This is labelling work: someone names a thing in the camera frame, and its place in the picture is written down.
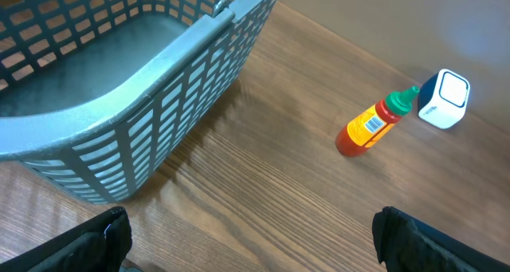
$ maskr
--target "laundry basket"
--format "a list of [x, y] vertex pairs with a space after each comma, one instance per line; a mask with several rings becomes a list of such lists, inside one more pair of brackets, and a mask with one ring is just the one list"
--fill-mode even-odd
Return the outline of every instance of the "laundry basket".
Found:
[[276, 0], [0, 0], [0, 160], [90, 203], [142, 186]]

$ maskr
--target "small white cube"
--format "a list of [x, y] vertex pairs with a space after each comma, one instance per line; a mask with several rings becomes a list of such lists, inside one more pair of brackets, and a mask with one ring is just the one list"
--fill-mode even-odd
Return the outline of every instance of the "small white cube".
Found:
[[469, 90], [468, 80], [442, 69], [422, 86], [418, 116], [438, 128], [450, 128], [465, 115]]

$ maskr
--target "red sauce bottle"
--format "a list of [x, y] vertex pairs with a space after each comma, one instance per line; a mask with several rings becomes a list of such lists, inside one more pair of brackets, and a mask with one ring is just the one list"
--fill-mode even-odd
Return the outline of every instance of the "red sauce bottle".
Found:
[[403, 93], [392, 92], [351, 120], [336, 137], [336, 148], [344, 156], [359, 156], [371, 148], [408, 112], [420, 92], [414, 86]]

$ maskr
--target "green bottle cap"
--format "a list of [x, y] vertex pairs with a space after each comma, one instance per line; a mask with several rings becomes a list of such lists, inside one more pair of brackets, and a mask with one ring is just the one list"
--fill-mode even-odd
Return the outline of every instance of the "green bottle cap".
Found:
[[397, 116], [405, 116], [413, 109], [413, 100], [420, 93], [416, 85], [402, 93], [392, 92], [386, 97], [385, 102], [388, 109]]

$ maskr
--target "wooden floor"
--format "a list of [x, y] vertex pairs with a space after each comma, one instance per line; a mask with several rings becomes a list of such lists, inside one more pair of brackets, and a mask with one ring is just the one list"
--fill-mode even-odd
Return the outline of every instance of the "wooden floor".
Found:
[[[277, 4], [239, 80], [127, 208], [145, 271], [382, 271], [374, 213], [393, 205], [510, 263], [510, 137], [468, 114], [441, 131], [416, 112], [366, 155], [334, 138], [415, 83]], [[107, 209], [0, 165], [0, 261]]]

